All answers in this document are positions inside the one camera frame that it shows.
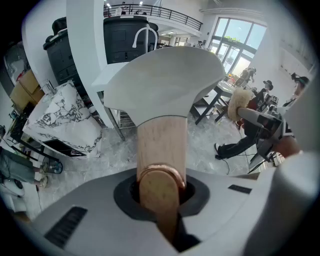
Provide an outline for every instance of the white curved panel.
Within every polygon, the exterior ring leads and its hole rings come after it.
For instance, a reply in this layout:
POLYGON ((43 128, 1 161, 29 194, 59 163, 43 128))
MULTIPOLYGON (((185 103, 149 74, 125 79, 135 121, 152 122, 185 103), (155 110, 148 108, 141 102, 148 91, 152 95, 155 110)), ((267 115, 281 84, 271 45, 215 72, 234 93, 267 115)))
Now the white curved panel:
POLYGON ((203 49, 157 49, 125 65, 106 84, 104 105, 126 111, 138 126, 161 116, 186 117, 203 89, 225 75, 218 57, 203 49))

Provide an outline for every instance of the black rubber grommet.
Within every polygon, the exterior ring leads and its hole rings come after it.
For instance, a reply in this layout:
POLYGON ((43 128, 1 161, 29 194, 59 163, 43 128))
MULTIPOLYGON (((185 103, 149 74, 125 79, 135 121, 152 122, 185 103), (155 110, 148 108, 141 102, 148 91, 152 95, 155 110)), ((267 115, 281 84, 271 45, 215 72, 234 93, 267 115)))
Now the black rubber grommet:
MULTIPOLYGON (((181 217, 197 215, 210 198, 210 190, 203 182, 187 175, 186 183, 186 191, 180 199, 179 214, 181 217)), ((118 207, 132 219, 157 221, 152 211, 140 205, 136 175, 120 182, 113 191, 113 198, 118 207)))

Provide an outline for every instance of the metal rack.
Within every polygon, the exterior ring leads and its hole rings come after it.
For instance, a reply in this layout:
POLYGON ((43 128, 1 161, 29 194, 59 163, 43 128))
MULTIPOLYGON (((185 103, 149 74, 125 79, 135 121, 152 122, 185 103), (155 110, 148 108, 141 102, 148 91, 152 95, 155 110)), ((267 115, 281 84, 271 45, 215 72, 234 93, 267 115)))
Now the metal rack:
POLYGON ((128 129, 136 127, 135 123, 131 120, 130 116, 124 112, 120 111, 120 129, 128 129))

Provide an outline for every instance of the white pillar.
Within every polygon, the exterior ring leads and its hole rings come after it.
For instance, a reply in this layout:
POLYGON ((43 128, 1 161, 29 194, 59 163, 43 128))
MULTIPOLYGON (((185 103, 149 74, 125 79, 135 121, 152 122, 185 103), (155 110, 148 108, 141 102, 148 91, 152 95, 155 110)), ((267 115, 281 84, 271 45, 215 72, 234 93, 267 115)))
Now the white pillar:
POLYGON ((113 127, 92 83, 107 65, 104 41, 104 0, 67 0, 66 22, 73 60, 94 107, 113 127))

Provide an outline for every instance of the wooden handle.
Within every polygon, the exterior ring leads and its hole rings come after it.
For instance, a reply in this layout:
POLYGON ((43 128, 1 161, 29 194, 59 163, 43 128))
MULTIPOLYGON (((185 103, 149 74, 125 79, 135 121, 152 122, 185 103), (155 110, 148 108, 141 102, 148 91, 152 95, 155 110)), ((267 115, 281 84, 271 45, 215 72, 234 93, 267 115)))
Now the wooden handle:
POLYGON ((186 185, 187 118, 162 116, 137 128, 140 204, 153 211, 157 226, 172 242, 186 185))
POLYGON ((186 181, 187 118, 162 116, 137 128, 137 176, 150 165, 175 168, 186 181))

